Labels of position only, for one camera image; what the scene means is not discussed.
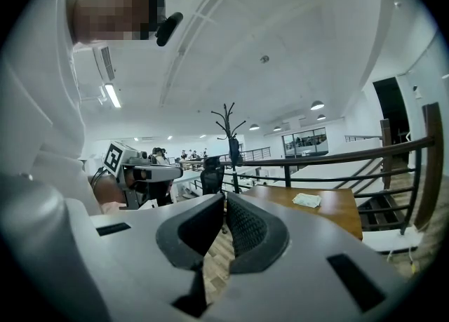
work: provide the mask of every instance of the wooden handrail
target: wooden handrail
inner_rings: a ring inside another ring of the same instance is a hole
[[[382,129],[382,146],[390,146],[391,142],[391,128],[390,120],[385,119],[380,121],[380,128]],[[393,168],[393,157],[388,156],[384,159],[384,171],[388,172]],[[391,177],[384,177],[384,189],[389,189],[391,184]]]
[[[387,147],[378,147],[377,149],[362,150],[357,152],[346,152],[330,156],[310,156],[299,159],[275,159],[263,161],[244,161],[238,166],[301,166],[301,165],[324,165],[327,163],[344,163],[352,161],[362,161],[367,159],[376,159],[378,157],[403,154],[405,152],[423,149],[434,145],[433,137],[423,137],[419,140],[402,142],[401,144]],[[230,162],[222,162],[222,165],[231,165]]]
[[[421,204],[415,218],[415,226],[418,229],[425,229],[434,213],[443,177],[444,154],[443,124],[438,103],[425,105],[422,110],[426,121],[427,135],[434,138],[434,143],[427,150],[426,177]]]

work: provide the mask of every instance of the white tissue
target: white tissue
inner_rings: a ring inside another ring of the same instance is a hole
[[[297,205],[301,206],[315,208],[317,206],[320,206],[321,196],[307,195],[301,193],[296,195],[296,197],[293,199],[293,203],[296,203]]]

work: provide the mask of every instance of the black hair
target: black hair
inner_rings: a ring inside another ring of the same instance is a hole
[[[140,26],[140,40],[148,40],[149,33],[156,32],[159,25],[165,21],[165,16],[161,15],[164,8],[165,0],[149,0],[148,23]]]

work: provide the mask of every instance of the doorway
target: doorway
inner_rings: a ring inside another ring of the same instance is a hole
[[[408,125],[406,106],[402,98],[396,78],[376,81],[374,83],[379,98],[384,119],[390,120],[391,142],[399,144],[406,142],[406,135],[410,132]],[[400,159],[408,162],[408,153],[402,154]]]

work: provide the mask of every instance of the black slot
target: black slot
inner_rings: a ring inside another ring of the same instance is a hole
[[[346,255],[328,257],[330,265],[363,312],[385,299],[368,277]]]
[[[125,231],[126,229],[130,229],[131,226],[126,224],[125,222],[119,224],[111,224],[110,226],[98,227],[97,232],[100,236],[106,236],[110,234],[115,234],[120,231]]]

